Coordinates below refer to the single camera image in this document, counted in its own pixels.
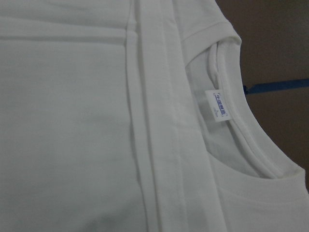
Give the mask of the white long-sleeve printed shirt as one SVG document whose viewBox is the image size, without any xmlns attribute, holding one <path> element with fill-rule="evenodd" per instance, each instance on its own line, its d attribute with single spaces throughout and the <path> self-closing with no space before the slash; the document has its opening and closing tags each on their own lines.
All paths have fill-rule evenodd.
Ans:
<svg viewBox="0 0 309 232">
<path fill-rule="evenodd" d="M 213 0 L 0 3 L 3 232 L 306 232 Z"/>
</svg>

